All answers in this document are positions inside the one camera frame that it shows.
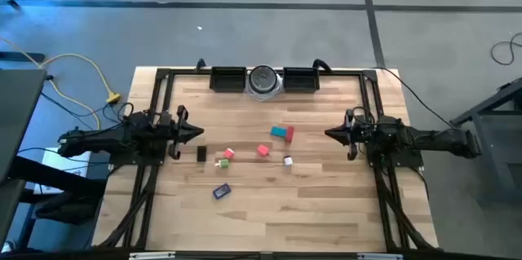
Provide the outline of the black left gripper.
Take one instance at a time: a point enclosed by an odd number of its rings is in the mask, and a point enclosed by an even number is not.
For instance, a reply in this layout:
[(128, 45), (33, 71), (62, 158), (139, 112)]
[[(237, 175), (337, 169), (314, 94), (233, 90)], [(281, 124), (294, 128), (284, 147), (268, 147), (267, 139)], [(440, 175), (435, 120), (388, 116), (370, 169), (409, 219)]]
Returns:
[(168, 155), (173, 159), (180, 158), (179, 141), (181, 138), (182, 130), (184, 130), (182, 132), (183, 143), (187, 143), (191, 139), (194, 139), (197, 136), (204, 133), (204, 130), (202, 128), (186, 123), (188, 117), (188, 110), (185, 108), (184, 105), (179, 105), (177, 107), (176, 114), (178, 117), (178, 121), (175, 123), (173, 127), (174, 138), (172, 144), (168, 147)]

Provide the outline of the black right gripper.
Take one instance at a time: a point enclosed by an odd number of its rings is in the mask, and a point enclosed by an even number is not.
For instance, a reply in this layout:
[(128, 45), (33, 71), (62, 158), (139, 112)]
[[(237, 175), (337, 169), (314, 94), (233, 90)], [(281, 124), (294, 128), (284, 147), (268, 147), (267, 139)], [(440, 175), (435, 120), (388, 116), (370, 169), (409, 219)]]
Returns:
[(336, 126), (334, 128), (325, 130), (325, 135), (336, 140), (341, 144), (348, 144), (349, 139), (349, 150), (347, 154), (347, 159), (349, 161), (354, 161), (358, 155), (358, 147), (356, 141), (356, 118), (355, 113), (352, 109), (348, 109), (346, 111), (346, 125)]

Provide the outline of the black plastic basket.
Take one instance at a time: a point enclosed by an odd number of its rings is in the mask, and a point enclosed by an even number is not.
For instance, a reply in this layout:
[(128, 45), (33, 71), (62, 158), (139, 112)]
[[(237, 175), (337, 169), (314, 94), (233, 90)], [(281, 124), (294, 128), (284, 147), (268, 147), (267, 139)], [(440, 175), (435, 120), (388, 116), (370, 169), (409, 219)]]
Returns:
[(320, 89), (317, 68), (283, 68), (283, 85), (286, 92), (314, 93)]
[(246, 87), (246, 67), (213, 67), (210, 88), (221, 93), (241, 93)]

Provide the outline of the blue digital timer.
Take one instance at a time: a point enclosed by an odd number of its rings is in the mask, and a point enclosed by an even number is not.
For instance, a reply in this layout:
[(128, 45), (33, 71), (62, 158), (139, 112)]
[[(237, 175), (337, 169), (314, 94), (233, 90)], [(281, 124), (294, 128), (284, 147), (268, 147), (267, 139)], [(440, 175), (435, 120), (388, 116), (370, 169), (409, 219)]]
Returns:
[(214, 191), (212, 191), (212, 194), (216, 200), (220, 200), (221, 198), (223, 198), (230, 192), (231, 192), (230, 186), (227, 183), (225, 183), (225, 184), (217, 187)]

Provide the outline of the white cylindrical air purifier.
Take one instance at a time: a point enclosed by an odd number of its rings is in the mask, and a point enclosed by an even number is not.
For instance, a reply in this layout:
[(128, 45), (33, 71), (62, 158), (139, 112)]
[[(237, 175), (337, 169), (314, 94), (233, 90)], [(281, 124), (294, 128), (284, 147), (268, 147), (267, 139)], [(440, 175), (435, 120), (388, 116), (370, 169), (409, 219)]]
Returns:
[(254, 67), (248, 76), (250, 88), (258, 94), (272, 93), (279, 87), (279, 74), (267, 65)]

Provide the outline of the white paper box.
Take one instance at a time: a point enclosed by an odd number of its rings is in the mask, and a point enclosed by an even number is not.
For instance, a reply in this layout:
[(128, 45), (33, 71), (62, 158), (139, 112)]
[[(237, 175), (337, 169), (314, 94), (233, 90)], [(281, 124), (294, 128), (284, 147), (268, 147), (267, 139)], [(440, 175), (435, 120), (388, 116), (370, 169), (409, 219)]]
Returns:
[[(91, 152), (84, 152), (79, 156), (72, 156), (68, 159), (56, 154), (57, 150), (58, 148), (46, 148), (42, 158), (42, 163), (58, 170), (65, 170), (70, 174), (75, 174), (83, 178), (86, 177), (87, 166), (91, 159)], [(33, 187), (33, 193), (35, 195), (60, 194), (62, 192), (63, 191), (58, 188), (37, 183), (35, 183)]]

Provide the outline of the dark metal table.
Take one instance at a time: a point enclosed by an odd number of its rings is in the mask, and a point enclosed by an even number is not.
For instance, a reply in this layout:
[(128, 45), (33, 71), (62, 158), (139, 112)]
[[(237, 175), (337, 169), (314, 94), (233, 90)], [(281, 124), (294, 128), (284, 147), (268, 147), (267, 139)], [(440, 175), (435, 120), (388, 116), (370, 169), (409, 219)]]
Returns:
[(484, 202), (522, 205), (522, 77), (451, 120), (470, 123), (484, 168)]

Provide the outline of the black bag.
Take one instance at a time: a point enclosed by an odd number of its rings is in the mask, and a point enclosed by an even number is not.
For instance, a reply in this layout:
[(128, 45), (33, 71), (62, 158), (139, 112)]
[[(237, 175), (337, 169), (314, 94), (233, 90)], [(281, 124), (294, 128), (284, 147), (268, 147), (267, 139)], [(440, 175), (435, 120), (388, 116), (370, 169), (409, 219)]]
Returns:
[(82, 225), (96, 216), (100, 196), (77, 196), (69, 192), (44, 196), (34, 212), (35, 218)]

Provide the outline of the dark grey desk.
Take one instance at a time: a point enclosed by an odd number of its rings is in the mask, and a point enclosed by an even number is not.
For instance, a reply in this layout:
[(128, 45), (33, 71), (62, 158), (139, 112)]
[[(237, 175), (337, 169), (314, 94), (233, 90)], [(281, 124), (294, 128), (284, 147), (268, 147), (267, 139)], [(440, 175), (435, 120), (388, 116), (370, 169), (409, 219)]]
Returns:
[(0, 69), (0, 182), (19, 151), (45, 79), (41, 69)]

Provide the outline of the black metal rig frame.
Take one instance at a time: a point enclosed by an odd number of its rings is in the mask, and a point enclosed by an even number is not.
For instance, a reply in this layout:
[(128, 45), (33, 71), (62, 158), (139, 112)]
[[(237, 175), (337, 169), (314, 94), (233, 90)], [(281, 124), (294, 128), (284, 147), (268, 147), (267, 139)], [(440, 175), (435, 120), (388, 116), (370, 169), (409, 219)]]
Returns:
[[(146, 246), (174, 251), (382, 252), (386, 245), (374, 184), (363, 156), (325, 135), (348, 108), (381, 106), (408, 116), (400, 83), (383, 71), (336, 69), (322, 73), (313, 94), (280, 94), (259, 102), (246, 94), (216, 93), (207, 70), (139, 67), (129, 100), (137, 110), (184, 105), (204, 133), (166, 159), (157, 176)], [(294, 127), (291, 143), (271, 128)], [(257, 147), (269, 148), (260, 156)], [(207, 146), (206, 162), (197, 147)], [(235, 155), (229, 167), (215, 164)], [(291, 156), (293, 165), (283, 158)], [(231, 192), (212, 194), (227, 183)]]

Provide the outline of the silver bracket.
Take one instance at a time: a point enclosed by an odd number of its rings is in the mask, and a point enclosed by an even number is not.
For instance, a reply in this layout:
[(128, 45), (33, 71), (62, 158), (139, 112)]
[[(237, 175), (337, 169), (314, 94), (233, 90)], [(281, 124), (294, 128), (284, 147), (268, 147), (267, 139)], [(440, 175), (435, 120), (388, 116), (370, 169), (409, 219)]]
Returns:
[(402, 254), (395, 253), (358, 253), (357, 260), (404, 260)]
[(169, 260), (175, 258), (176, 252), (174, 251), (160, 251), (130, 253), (128, 260)]

